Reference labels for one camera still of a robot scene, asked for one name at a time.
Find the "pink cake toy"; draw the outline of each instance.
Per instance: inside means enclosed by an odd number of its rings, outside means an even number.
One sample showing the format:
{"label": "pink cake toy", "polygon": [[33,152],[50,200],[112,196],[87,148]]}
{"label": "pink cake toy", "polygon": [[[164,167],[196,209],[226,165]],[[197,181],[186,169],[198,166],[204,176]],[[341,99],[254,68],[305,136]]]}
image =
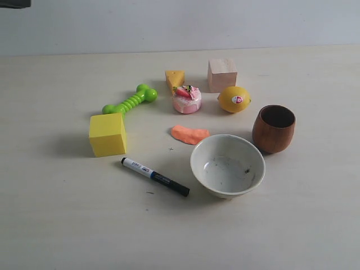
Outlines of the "pink cake toy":
{"label": "pink cake toy", "polygon": [[200,90],[191,85],[174,87],[173,106],[179,113],[194,113],[201,107]]}

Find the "white bowl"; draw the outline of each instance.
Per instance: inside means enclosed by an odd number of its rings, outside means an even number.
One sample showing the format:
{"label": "white bowl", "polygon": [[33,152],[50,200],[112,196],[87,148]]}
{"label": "white bowl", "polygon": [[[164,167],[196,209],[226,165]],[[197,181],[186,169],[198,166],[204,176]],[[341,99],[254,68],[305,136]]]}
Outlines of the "white bowl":
{"label": "white bowl", "polygon": [[199,142],[190,157],[196,179],[213,195],[231,199],[256,188],[265,175],[260,151],[247,140],[218,134]]}

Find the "cup rim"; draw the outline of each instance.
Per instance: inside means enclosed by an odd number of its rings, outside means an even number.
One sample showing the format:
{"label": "cup rim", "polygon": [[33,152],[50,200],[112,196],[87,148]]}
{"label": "cup rim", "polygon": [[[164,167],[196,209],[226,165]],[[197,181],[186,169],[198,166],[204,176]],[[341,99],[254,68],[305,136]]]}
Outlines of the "cup rim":
{"label": "cup rim", "polygon": [[[261,161],[262,161],[262,166],[263,166],[263,172],[262,172],[262,175],[260,176],[259,178],[259,181],[258,183],[256,183],[253,187],[250,187],[250,188],[247,188],[245,190],[242,190],[242,191],[237,191],[237,192],[225,192],[225,191],[220,191],[220,190],[216,190],[210,186],[208,186],[207,184],[205,184],[203,181],[199,180],[195,173],[194,173],[194,166],[193,166],[193,163],[194,163],[194,156],[195,156],[195,152],[197,151],[197,149],[200,147],[200,145],[202,143],[204,143],[204,141],[207,141],[207,140],[210,140],[210,138],[214,138],[214,137],[231,137],[231,138],[235,138],[237,140],[240,140],[240,141],[243,141],[245,142],[245,144],[247,144],[248,146],[250,146],[250,148],[252,148],[261,158]],[[238,195],[242,195],[242,194],[245,194],[245,193],[248,193],[252,190],[254,190],[255,188],[257,188],[262,182],[263,182],[263,179],[265,177],[265,172],[266,172],[266,165],[265,165],[265,160],[264,160],[264,157],[263,155],[261,154],[261,152],[259,151],[259,149],[253,145],[251,142],[249,142],[248,140],[244,139],[244,138],[241,138],[239,136],[236,136],[236,135],[231,135],[231,134],[215,134],[215,135],[211,135],[205,139],[203,139],[202,141],[200,141],[195,147],[194,149],[192,150],[191,152],[191,155],[190,155],[190,168],[191,168],[191,172],[192,172],[192,175],[196,178],[196,180],[202,185],[204,186],[205,188],[207,188],[208,190],[211,190],[215,193],[218,193],[218,194],[221,194],[221,195],[228,195],[228,196],[238,196]]]}
{"label": "cup rim", "polygon": [[[270,125],[270,124],[266,123],[265,120],[263,119],[262,112],[263,112],[265,109],[269,108],[269,107],[281,107],[281,108],[287,110],[287,111],[292,115],[292,117],[294,117],[294,121],[291,123],[291,125],[288,125],[287,127],[283,127],[283,128],[275,127],[275,126],[273,126],[273,125]],[[265,125],[268,125],[269,127],[271,127],[271,128],[276,128],[276,129],[291,128],[291,127],[294,126],[295,123],[296,123],[295,114],[294,114],[289,108],[287,108],[287,107],[285,107],[285,106],[282,106],[282,105],[276,105],[276,104],[270,104],[270,105],[266,105],[266,106],[262,107],[262,108],[260,109],[260,111],[259,111],[259,119],[260,119],[261,122],[263,122]]]}

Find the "white wall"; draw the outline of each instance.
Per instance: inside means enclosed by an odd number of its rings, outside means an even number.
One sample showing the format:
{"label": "white wall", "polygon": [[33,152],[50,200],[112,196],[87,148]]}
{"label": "white wall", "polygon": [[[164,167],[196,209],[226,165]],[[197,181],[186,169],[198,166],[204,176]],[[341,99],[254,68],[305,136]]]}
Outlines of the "white wall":
{"label": "white wall", "polygon": [[0,9],[0,55],[360,43],[359,0],[33,0]]}

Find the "wooden block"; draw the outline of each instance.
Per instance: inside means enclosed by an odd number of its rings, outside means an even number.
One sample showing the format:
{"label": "wooden block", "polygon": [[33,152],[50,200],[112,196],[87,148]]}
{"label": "wooden block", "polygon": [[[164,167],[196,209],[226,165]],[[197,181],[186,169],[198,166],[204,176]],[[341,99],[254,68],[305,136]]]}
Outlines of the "wooden block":
{"label": "wooden block", "polygon": [[185,82],[184,70],[166,70],[166,83],[168,84],[172,94],[174,94],[174,87],[183,86]]}
{"label": "wooden block", "polygon": [[210,59],[208,83],[212,93],[220,93],[226,87],[236,85],[237,70],[232,59]]}
{"label": "wooden block", "polygon": [[89,141],[96,157],[126,153],[123,115],[102,114],[90,118]]}

